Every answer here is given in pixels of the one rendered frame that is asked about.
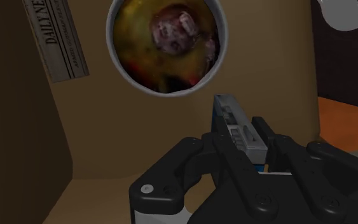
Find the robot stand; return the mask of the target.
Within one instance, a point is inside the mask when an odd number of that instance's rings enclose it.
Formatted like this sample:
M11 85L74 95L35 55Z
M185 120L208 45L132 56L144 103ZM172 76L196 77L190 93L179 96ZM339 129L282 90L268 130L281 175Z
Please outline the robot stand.
M320 97L358 106L358 0L310 0Z

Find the grey and blue remote control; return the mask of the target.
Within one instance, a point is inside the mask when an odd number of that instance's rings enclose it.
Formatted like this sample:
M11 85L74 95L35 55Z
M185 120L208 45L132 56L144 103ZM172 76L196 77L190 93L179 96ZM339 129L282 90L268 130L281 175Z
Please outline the grey and blue remote control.
M258 172L265 169L268 147L253 127L236 98L230 94L214 96L212 117L222 116L231 140L244 151Z

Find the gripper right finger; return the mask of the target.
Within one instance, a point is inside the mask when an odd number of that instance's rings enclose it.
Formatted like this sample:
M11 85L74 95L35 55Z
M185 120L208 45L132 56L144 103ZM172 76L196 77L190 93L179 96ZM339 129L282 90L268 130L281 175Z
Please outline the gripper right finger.
M316 218L358 218L358 157L328 143L299 145L259 117L252 125L268 145L270 171L290 171Z

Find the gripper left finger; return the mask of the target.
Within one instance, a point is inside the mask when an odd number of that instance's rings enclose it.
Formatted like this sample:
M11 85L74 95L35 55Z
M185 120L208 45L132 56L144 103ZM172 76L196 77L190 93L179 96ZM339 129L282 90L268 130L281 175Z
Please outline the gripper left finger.
M152 165L129 188L131 212L174 215L182 211L186 192L199 177L218 172L233 181L244 208L254 219L274 219L279 204L259 183L260 174L245 154L225 135L206 133L185 137Z

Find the folded grey newspaper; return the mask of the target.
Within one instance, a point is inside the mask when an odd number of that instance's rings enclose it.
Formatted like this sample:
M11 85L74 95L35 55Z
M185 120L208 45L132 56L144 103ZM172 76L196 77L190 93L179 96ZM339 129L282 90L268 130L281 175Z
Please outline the folded grey newspaper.
M67 0L22 0L51 82L89 75Z

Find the white bowl with food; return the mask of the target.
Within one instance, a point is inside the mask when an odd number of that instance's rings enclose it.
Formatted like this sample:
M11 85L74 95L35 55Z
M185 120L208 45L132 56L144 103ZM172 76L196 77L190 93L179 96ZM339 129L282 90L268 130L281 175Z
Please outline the white bowl with food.
M117 71L133 87L180 97L218 72L228 24L219 0L113 0L106 44Z

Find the brown table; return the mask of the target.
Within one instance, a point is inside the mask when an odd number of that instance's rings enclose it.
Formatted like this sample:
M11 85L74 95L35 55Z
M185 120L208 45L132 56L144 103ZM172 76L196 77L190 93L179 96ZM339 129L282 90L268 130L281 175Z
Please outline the brown table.
M129 224L128 187L233 94L300 144L319 135L310 0L221 0L224 62L184 97L125 81L106 45L112 0L68 0L90 74L50 83L22 0L0 0L0 224Z

